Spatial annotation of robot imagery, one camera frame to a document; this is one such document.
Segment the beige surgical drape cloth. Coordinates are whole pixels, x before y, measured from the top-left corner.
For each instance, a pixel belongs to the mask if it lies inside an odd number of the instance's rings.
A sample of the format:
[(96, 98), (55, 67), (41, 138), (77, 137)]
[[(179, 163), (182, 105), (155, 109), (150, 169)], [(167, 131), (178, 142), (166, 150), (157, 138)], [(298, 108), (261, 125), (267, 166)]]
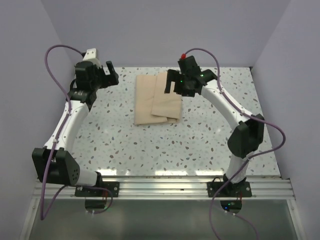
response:
[(165, 93), (167, 73), (140, 74), (135, 81), (134, 124), (154, 125), (178, 123), (182, 115), (182, 97)]

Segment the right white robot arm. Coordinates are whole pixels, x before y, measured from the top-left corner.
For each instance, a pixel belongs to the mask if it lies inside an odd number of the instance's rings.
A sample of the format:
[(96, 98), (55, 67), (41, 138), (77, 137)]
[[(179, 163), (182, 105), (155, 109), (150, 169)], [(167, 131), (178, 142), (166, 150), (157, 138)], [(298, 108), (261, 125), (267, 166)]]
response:
[(231, 152), (229, 167), (223, 176), (223, 192), (235, 196), (246, 179), (248, 158), (259, 148), (264, 138), (264, 117), (253, 115), (223, 88), (218, 86), (218, 77), (212, 70), (201, 70), (193, 56), (182, 54), (179, 70), (167, 71), (164, 93), (174, 92), (183, 97), (199, 94), (208, 100), (225, 118), (231, 128), (227, 140)]

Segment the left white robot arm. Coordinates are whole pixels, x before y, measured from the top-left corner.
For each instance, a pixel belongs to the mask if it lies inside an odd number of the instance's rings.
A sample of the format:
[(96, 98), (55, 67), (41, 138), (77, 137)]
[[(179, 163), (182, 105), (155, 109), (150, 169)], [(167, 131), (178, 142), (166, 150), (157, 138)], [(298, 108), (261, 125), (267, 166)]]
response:
[(82, 170), (71, 152), (78, 131), (97, 99), (97, 91), (118, 85), (119, 76), (111, 61), (106, 62), (108, 72), (105, 72), (95, 48), (88, 49), (82, 57), (74, 67), (76, 86), (64, 92), (67, 96), (64, 110), (53, 134), (31, 156), (40, 182), (86, 186), (87, 192), (96, 197), (104, 190), (100, 173)]

